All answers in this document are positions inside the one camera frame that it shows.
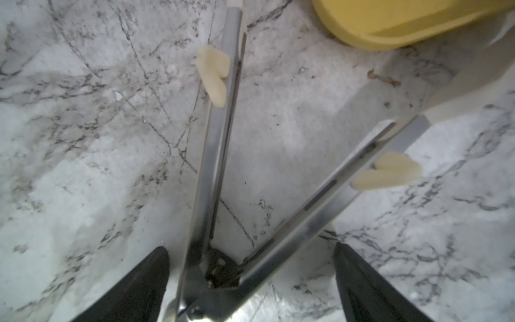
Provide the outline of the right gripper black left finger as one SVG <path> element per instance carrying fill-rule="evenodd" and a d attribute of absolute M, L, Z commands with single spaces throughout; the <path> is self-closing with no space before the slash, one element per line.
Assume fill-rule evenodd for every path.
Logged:
<path fill-rule="evenodd" d="M 156 321 L 170 276 L 166 248 L 154 249 L 75 321 Z"/>

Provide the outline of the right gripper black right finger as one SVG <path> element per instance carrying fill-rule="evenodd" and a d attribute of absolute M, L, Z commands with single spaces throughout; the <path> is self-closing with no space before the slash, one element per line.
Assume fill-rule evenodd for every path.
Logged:
<path fill-rule="evenodd" d="M 337 243 L 333 259 L 347 321 L 432 321 L 349 245 Z"/>

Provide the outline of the metal tongs with silicone tips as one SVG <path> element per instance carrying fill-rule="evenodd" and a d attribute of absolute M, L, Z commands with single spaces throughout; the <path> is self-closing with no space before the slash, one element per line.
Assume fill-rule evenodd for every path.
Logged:
<path fill-rule="evenodd" d="M 211 101 L 192 226 L 167 321 L 224 321 L 287 260 L 365 191 L 408 185 L 422 167 L 405 155 L 438 123 L 470 114 L 500 93 L 514 76 L 514 31 L 489 45 L 418 114 L 390 123 L 350 161 L 342 164 L 291 219 L 242 264 L 211 247 L 223 184 L 227 147 L 247 41 L 244 4 L 229 1 L 221 48 L 204 46 L 197 69 Z"/>

